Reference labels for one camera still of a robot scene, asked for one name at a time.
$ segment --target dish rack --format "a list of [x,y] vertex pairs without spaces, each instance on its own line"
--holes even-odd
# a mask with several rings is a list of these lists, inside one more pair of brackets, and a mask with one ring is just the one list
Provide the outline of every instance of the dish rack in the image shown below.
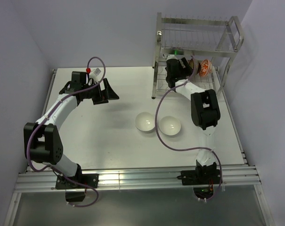
[[229,20],[221,17],[195,19],[162,17],[161,13],[157,13],[152,99],[155,99],[156,92],[169,89],[165,81],[165,59],[168,54],[182,55],[187,58],[212,57],[213,66],[221,64],[222,59],[228,58],[219,90],[215,88],[211,73],[202,78],[196,75],[191,80],[203,89],[214,89],[218,95],[224,89],[229,69],[243,41],[243,29],[237,16],[232,16]]

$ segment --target orange object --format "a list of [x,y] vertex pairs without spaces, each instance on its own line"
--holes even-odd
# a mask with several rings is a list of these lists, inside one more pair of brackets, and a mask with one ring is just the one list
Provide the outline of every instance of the orange object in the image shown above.
[[205,77],[208,73],[212,72],[212,63],[206,59],[201,63],[201,70],[199,72],[200,77]]

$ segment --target white table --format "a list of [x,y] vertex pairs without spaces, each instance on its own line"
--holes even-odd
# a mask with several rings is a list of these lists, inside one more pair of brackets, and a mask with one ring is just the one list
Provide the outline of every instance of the white table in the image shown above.
[[[72,71],[85,69],[57,70],[47,109],[71,80]],[[106,77],[120,99],[103,105],[93,105],[92,100],[81,102],[59,131],[64,154],[82,169],[195,166],[197,151],[169,150],[160,143],[155,132],[144,134],[135,127],[136,115],[140,112],[155,114],[159,103],[160,97],[151,99],[153,75],[152,67],[107,68]],[[221,119],[215,132],[215,151],[222,165],[244,164],[223,95],[219,97],[219,106]],[[175,148],[199,146],[203,134],[191,120],[190,101],[179,94],[167,96],[158,118],[166,115],[177,117],[182,125],[178,136],[162,135],[168,145]]]

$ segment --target black bracket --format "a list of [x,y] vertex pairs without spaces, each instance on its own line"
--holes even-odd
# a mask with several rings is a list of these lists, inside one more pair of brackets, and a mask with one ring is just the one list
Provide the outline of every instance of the black bracket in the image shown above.
[[[91,186],[93,188],[97,188],[98,186],[98,177],[99,174],[93,173],[93,174],[82,174],[81,176],[81,184],[86,184],[88,186]],[[56,189],[57,190],[66,190],[66,189],[81,189],[85,188],[80,185],[76,185],[73,183],[69,183],[65,178],[58,176],[57,177],[57,183],[56,183]]]
[[211,180],[213,184],[220,183],[220,170],[216,169],[210,176],[208,177],[198,177],[197,170],[183,170],[181,171],[181,175],[177,176],[178,180],[182,181],[182,185],[208,185]]
[[179,80],[186,79],[193,73],[193,69],[184,58],[177,59],[169,59],[166,61],[167,76],[165,78],[169,88],[175,87],[175,83]]
[[[59,94],[70,94],[92,87],[93,85],[87,83],[86,77],[86,72],[72,72],[71,81],[65,84]],[[119,96],[111,88],[108,79],[103,79],[103,84],[105,86],[104,90],[101,90],[100,85],[98,85],[94,89],[76,94],[77,105],[84,99],[92,99],[94,105],[109,103],[109,100],[118,100]]]

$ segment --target white wall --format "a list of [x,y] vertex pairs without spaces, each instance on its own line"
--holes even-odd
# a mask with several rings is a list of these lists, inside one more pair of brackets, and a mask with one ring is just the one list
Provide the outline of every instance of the white wall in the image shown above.
[[24,170],[23,126],[41,115],[50,70],[9,0],[0,0],[0,225]]
[[248,161],[285,226],[285,0],[253,0],[226,91]]
[[157,12],[163,16],[233,15],[252,0],[12,0],[52,67],[151,66]]

